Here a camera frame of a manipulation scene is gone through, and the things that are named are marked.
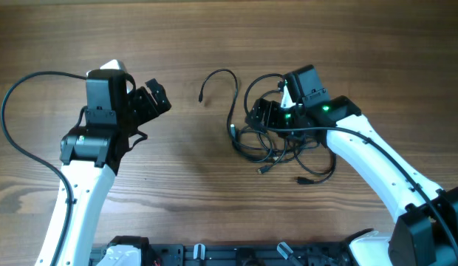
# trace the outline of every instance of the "robotic arm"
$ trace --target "robotic arm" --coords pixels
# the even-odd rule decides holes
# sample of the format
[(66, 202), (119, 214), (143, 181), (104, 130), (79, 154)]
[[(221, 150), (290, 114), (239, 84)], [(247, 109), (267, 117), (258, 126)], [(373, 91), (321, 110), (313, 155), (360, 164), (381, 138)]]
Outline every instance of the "robotic arm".
[[(88, 104), (82, 111), (86, 125), (79, 126), (78, 123), (61, 143), (61, 171), (73, 187), (74, 199), (70, 227), (57, 265), (89, 264), (100, 210), (115, 180), (121, 158), (133, 148), (129, 148), (129, 137), (142, 136), (134, 145), (145, 140), (146, 135), (137, 127), (171, 108), (164, 88), (155, 80), (146, 83), (151, 90), (149, 94), (143, 87), (135, 88), (133, 78), (119, 61), (109, 62), (102, 68), (112, 69), (93, 70), (86, 79)], [(127, 89), (126, 81), (133, 83), (134, 87)], [(458, 188), (445, 192), (412, 168), (382, 140), (348, 98), (341, 96), (331, 100), (313, 66), (284, 75), (280, 89), (284, 92), (281, 103), (258, 99), (246, 123), (254, 129), (277, 132), (281, 137), (303, 137), (309, 132), (344, 158), (367, 181), (396, 222), (393, 234), (368, 232), (349, 239), (346, 242), (348, 248), (340, 255), (343, 259), (325, 259), (323, 265), (454, 265), (457, 261), (454, 245), (458, 247)], [(68, 200), (61, 183), (36, 266), (52, 263)], [(448, 241), (444, 226), (450, 231), (453, 242)], [(179, 262), (181, 249), (185, 255)], [(302, 256), (297, 258), (294, 255), (301, 249), (292, 249), (282, 242), (276, 250), (287, 259), (287, 263), (301, 266), (306, 264), (299, 262)], [(179, 266), (185, 263), (203, 265), (206, 259), (211, 259), (208, 256), (217, 257), (216, 253), (209, 255), (213, 251), (205, 251), (201, 244), (194, 248), (178, 246), (177, 250), (174, 258), (178, 258), (178, 263), (172, 261), (171, 256), (165, 266), (173, 266), (173, 263)], [(236, 250), (236, 266), (264, 265), (261, 259), (254, 259), (270, 254), (268, 251), (257, 253), (256, 248), (247, 250), (247, 247), (233, 250)], [(158, 254), (147, 239), (140, 237), (118, 237), (104, 251), (99, 265), (160, 266), (161, 262), (156, 258), (166, 258), (163, 253)], [(306, 262), (314, 265), (308, 257)]]

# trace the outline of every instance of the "tabletop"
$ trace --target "tabletop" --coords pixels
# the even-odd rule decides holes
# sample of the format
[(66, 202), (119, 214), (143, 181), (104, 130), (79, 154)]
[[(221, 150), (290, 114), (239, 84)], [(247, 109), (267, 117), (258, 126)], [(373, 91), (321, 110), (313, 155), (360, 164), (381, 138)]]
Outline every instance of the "tabletop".
[[(242, 244), (334, 241), (392, 218), (344, 160), (314, 186), (296, 163), (246, 161), (225, 121), (231, 76), (241, 94), (260, 75), (313, 64), (332, 97), (356, 103), (377, 132), (443, 188), (458, 186), (458, 2), (218, 1), (0, 7), (0, 105), (22, 76), (40, 70), (84, 75), (111, 59), (138, 85), (156, 78), (170, 112), (143, 125), (147, 141), (126, 154), (95, 235), (147, 236), (151, 243)], [(275, 89), (254, 87), (253, 103)], [(6, 119), (25, 149), (59, 167), (61, 138), (86, 105), (85, 83), (39, 77), (20, 85)], [(244, 125), (242, 97), (233, 123)], [(248, 143), (256, 143), (247, 137)], [(324, 148), (303, 154), (329, 165)], [(31, 265), (44, 241), (58, 178), (14, 150), (0, 127), (0, 265)]]

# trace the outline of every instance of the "cable plug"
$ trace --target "cable plug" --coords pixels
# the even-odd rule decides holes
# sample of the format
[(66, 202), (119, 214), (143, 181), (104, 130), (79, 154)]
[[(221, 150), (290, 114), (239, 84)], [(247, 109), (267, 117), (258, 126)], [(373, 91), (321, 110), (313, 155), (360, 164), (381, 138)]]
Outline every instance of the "cable plug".
[(315, 183), (313, 180), (306, 177), (295, 177), (295, 180), (298, 185), (312, 185)]
[(262, 166), (261, 168), (257, 169), (257, 172), (259, 174), (265, 174), (268, 172), (268, 170), (270, 170), (270, 168), (272, 168), (272, 166)]

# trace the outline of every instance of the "wooden table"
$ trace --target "wooden table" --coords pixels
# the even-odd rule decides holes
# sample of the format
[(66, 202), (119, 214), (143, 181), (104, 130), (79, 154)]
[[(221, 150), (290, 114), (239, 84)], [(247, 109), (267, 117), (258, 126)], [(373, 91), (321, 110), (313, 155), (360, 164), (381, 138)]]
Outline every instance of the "wooden table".
[[(392, 219), (343, 160), (317, 186), (298, 164), (265, 175), (233, 151), (225, 119), (233, 97), (260, 75), (314, 64), (331, 96), (346, 95), (418, 171), (458, 186), (458, 4), (365, 1), (197, 2), (0, 7), (0, 103), (20, 77), (38, 70), (76, 74), (110, 59), (140, 85), (156, 78), (173, 107), (140, 129), (104, 203), (95, 243), (117, 235), (152, 243), (339, 240)], [(276, 80), (261, 82), (251, 104)], [(83, 81), (36, 78), (7, 108), (12, 136), (59, 167), (60, 140), (86, 104)], [(244, 125), (242, 97), (233, 122)], [(302, 160), (325, 168), (324, 149)], [(31, 265), (41, 249), (58, 179), (22, 156), (0, 129), (0, 265)]]

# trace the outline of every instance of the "wooden surface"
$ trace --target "wooden surface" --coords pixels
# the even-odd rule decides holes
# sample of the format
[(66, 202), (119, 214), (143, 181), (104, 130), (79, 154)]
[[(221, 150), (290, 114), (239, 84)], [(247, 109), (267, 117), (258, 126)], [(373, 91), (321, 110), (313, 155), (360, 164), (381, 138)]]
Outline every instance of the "wooden surface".
[[(95, 242), (117, 235), (153, 243), (339, 240), (392, 219), (343, 160), (334, 177), (298, 186), (298, 164), (265, 175), (231, 148), (225, 119), (233, 96), (258, 76), (314, 64), (332, 97), (351, 98), (418, 171), (458, 186), (458, 4), (365, 1), (169, 3), (0, 7), (0, 103), (38, 70), (84, 74), (125, 62), (138, 84), (156, 78), (173, 107), (140, 129), (100, 217)], [(274, 89), (261, 82), (249, 98)], [(7, 108), (12, 136), (59, 167), (60, 140), (86, 104), (83, 81), (36, 78)], [(243, 126), (242, 97), (233, 122)], [(302, 159), (326, 167), (323, 149)], [(0, 129), (0, 265), (31, 265), (44, 241), (58, 179), (20, 155)]]

